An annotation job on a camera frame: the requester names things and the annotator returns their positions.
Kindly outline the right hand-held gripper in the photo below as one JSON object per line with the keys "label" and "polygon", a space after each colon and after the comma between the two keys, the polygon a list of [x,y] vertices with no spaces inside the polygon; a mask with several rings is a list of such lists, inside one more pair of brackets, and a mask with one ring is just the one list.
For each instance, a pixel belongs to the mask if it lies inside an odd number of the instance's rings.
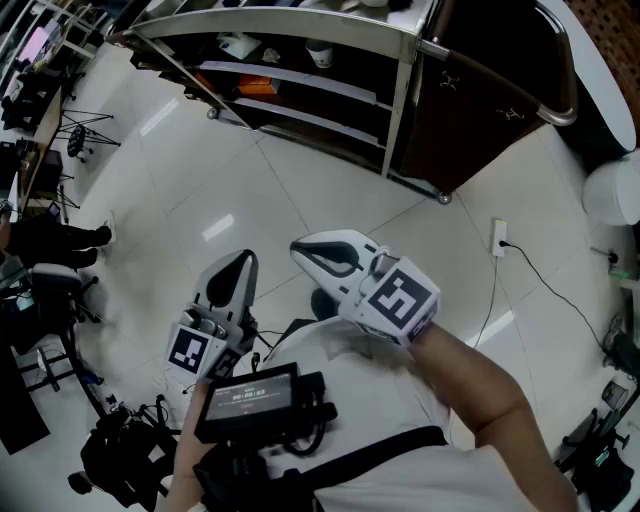
{"label": "right hand-held gripper", "polygon": [[336,302],[344,299],[338,307],[342,319],[368,335],[409,346],[438,312],[440,289],[408,258],[378,249],[353,229],[319,231],[290,244],[304,272]]}

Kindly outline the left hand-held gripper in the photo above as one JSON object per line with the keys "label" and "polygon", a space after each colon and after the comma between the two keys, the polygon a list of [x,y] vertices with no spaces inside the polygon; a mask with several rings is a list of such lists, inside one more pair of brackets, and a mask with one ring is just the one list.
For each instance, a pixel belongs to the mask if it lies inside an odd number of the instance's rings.
{"label": "left hand-held gripper", "polygon": [[230,378],[238,362],[253,350],[257,322],[252,316],[259,263],[249,249],[216,260],[201,272],[172,331],[166,361],[193,382]]}

